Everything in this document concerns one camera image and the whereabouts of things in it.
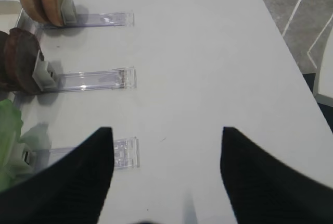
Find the gray floor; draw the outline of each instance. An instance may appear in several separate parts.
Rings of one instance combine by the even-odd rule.
[[[263,0],[302,73],[320,66],[333,26],[333,0]]]

